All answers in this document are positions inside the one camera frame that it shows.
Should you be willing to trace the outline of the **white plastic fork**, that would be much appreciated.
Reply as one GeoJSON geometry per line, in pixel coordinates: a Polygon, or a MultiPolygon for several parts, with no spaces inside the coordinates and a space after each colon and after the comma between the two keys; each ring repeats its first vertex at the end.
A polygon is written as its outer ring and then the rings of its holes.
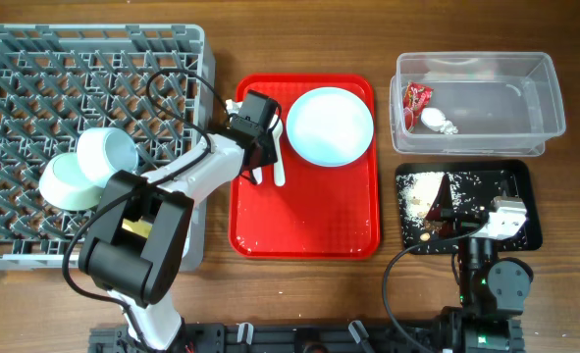
{"type": "Polygon", "coordinates": [[[260,184],[263,180],[262,169],[256,168],[254,170],[249,171],[248,176],[246,178],[254,185],[260,184]]]}

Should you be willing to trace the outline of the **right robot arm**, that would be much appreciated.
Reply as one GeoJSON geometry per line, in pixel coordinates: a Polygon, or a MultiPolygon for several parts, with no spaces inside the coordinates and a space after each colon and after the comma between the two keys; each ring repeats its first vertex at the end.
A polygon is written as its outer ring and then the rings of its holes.
{"type": "Polygon", "coordinates": [[[450,178],[444,175],[426,219],[441,224],[442,240],[458,246],[459,308],[445,307],[435,319],[430,342],[440,352],[523,352],[518,316],[523,314],[534,275],[516,258],[500,258],[498,243],[516,235],[527,221],[519,198],[497,196],[477,215],[452,206],[450,178]]]}

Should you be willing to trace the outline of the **yellow plastic cup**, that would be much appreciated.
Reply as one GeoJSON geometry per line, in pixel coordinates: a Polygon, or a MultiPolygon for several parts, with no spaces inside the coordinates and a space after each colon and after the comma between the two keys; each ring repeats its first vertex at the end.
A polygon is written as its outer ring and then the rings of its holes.
{"type": "Polygon", "coordinates": [[[140,237],[148,238],[152,230],[152,223],[145,220],[131,221],[123,219],[122,229],[134,233],[140,237]]]}

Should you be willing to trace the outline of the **mint green bowl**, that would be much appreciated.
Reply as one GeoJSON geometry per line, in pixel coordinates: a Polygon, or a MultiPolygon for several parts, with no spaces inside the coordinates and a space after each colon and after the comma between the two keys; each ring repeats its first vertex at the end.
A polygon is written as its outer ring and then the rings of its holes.
{"type": "Polygon", "coordinates": [[[56,155],[45,166],[38,190],[50,205],[66,211],[82,211],[100,202],[103,189],[82,172],[76,153],[56,155]]]}

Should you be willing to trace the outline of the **small light blue bowl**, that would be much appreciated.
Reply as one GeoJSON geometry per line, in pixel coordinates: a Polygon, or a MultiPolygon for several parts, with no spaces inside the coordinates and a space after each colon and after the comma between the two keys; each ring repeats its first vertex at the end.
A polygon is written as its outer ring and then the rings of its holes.
{"type": "Polygon", "coordinates": [[[99,187],[105,187],[118,171],[133,172],[139,161],[132,138],[115,127],[92,127],[83,132],[77,155],[84,175],[99,187]]]}

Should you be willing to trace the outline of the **red snack wrapper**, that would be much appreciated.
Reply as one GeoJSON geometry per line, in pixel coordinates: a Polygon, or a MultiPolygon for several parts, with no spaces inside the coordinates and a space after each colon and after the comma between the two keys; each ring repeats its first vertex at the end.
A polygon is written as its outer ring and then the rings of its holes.
{"type": "Polygon", "coordinates": [[[429,104],[434,89],[428,85],[410,81],[402,98],[402,108],[405,128],[413,132],[420,115],[429,104]]]}

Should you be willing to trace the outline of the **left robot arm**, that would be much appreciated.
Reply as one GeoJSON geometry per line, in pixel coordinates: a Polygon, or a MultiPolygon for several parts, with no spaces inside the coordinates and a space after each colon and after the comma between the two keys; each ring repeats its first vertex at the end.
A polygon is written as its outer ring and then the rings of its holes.
{"type": "Polygon", "coordinates": [[[248,91],[227,127],[167,166],[137,176],[115,173],[95,215],[77,232],[79,269],[103,289],[99,300],[121,307],[124,343],[143,352],[187,351],[184,319],[170,288],[182,259],[195,254],[187,231],[196,206],[243,172],[278,160],[274,128],[281,105],[248,91]]]}

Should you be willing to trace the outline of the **white tissue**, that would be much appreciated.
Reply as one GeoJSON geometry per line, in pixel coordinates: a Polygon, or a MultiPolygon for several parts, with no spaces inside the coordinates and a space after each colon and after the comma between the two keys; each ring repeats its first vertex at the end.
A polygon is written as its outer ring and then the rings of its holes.
{"type": "Polygon", "coordinates": [[[458,128],[437,108],[425,108],[420,115],[420,120],[424,126],[432,131],[442,134],[458,133],[458,128]]]}

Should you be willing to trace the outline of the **food scraps with rice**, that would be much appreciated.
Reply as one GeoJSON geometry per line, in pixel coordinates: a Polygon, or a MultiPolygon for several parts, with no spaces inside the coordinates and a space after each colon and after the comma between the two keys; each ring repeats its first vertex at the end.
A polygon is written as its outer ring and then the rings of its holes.
{"type": "Polygon", "coordinates": [[[540,224],[528,179],[509,170],[412,171],[395,176],[402,244],[454,253],[468,234],[501,251],[536,248],[540,224]]]}

